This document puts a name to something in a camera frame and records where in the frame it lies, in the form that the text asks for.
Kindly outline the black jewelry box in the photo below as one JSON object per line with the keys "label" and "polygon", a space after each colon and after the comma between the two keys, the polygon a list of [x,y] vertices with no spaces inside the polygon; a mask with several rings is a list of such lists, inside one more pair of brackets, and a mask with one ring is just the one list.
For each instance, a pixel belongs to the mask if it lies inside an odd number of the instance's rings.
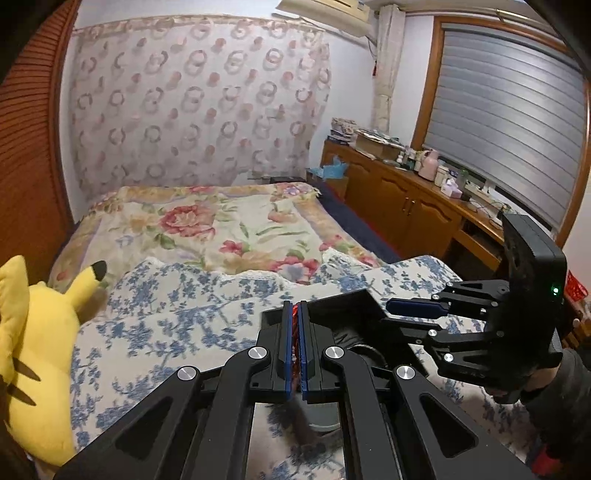
{"label": "black jewelry box", "polygon": [[429,376],[402,332],[394,327],[383,308],[368,290],[325,297],[311,301],[308,313],[312,323],[332,331],[335,344],[344,349],[366,345],[376,350],[366,353],[376,365],[388,370],[410,365],[425,377]]}

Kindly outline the pale green jade bangle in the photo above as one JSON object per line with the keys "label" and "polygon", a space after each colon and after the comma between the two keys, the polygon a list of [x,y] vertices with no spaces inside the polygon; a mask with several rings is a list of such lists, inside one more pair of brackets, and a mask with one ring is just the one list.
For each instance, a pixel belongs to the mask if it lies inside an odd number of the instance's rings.
{"label": "pale green jade bangle", "polygon": [[339,422],[339,405],[332,403],[311,404],[304,399],[300,401],[305,422],[317,434],[329,434],[341,429]]}

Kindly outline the wooden sideboard cabinet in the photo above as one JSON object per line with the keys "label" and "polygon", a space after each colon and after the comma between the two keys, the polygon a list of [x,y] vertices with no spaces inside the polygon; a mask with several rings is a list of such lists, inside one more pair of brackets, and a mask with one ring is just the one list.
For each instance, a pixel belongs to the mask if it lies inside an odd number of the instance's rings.
{"label": "wooden sideboard cabinet", "polygon": [[466,275],[493,273],[504,257],[502,229],[469,202],[446,197],[417,174],[325,141],[322,166],[348,165],[342,200],[402,258],[432,255]]}

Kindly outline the blue floral bed cover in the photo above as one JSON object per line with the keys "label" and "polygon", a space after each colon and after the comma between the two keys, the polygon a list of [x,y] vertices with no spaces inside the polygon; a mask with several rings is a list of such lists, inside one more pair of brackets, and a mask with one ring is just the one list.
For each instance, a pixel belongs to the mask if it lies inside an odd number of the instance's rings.
{"label": "blue floral bed cover", "polygon": [[[392,297],[429,298],[461,281],[431,256],[372,268],[329,249],[310,284],[287,274],[226,275],[148,258],[109,291],[104,310],[80,329],[71,366],[71,425],[81,450],[184,365],[224,365],[256,343],[260,315],[287,300],[318,300],[368,289],[384,308]],[[520,404],[498,405],[484,389],[444,379],[413,347],[429,380],[524,463],[536,433]],[[345,479],[339,433],[298,446],[287,407],[256,406],[247,479]]]}

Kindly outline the pink thermos jug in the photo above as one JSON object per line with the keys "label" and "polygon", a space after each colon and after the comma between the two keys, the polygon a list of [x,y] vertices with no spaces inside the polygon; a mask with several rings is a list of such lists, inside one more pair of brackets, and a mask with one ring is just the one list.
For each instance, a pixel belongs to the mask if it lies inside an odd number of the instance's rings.
{"label": "pink thermos jug", "polygon": [[430,182],[434,182],[439,168],[439,152],[431,149],[425,152],[421,161],[421,168],[418,175]]}

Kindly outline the yellow Pikachu plush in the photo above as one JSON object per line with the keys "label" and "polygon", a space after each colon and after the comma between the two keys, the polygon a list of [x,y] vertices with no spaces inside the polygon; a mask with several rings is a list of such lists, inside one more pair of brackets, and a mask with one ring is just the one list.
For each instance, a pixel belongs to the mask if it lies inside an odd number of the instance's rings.
{"label": "yellow Pikachu plush", "polygon": [[31,284],[21,255],[1,267],[1,423],[28,454],[55,467],[75,454],[72,356],[80,315],[106,273],[98,261],[60,293]]}

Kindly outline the blue tissue bag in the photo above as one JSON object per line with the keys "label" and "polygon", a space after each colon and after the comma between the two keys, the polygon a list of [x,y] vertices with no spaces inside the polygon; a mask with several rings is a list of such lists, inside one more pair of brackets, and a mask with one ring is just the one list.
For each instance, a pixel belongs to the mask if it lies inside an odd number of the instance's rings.
{"label": "blue tissue bag", "polygon": [[338,155],[332,157],[332,160],[321,167],[322,179],[339,180],[346,176],[346,170],[349,168],[347,162],[342,161]]}

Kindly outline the grey window blind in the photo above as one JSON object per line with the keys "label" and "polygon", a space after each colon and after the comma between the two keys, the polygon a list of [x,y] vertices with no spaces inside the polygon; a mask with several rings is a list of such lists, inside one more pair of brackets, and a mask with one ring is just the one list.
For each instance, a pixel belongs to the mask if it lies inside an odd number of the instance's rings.
{"label": "grey window blind", "polygon": [[581,69],[567,54],[523,35],[452,22],[442,30],[424,147],[559,228],[586,134]]}

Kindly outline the floral beige quilt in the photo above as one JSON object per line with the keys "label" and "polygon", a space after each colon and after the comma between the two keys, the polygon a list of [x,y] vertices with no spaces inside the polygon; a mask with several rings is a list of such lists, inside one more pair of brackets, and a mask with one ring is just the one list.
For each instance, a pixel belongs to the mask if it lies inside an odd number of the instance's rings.
{"label": "floral beige quilt", "polygon": [[122,187],[91,206],[54,263],[49,284],[65,291],[82,269],[103,260],[110,290],[149,257],[230,275],[270,271],[300,284],[311,282],[329,249],[381,266],[318,196],[303,182]]}

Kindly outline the brown slatted wardrobe door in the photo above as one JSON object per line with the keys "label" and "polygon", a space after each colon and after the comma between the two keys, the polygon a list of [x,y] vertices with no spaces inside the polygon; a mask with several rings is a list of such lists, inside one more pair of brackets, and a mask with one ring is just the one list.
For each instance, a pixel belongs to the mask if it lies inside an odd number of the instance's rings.
{"label": "brown slatted wardrobe door", "polygon": [[47,280],[74,221],[59,142],[64,61],[80,3],[57,1],[1,83],[1,261]]}

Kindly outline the lace curtain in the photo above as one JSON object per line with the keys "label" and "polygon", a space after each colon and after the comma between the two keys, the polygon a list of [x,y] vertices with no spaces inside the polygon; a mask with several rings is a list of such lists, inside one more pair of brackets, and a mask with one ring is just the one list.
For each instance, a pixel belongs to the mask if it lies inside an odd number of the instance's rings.
{"label": "lace curtain", "polygon": [[382,133],[390,130],[392,97],[400,67],[406,13],[397,5],[379,10],[375,92],[372,125]]}

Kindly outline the pink patterned headboard cover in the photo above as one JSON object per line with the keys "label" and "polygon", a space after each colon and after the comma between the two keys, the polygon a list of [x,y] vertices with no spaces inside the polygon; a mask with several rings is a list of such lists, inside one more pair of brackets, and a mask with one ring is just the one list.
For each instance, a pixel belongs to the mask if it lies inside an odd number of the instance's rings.
{"label": "pink patterned headboard cover", "polygon": [[95,199],[300,176],[331,86],[325,33],[304,24],[173,16],[81,29],[69,106],[80,189]]}

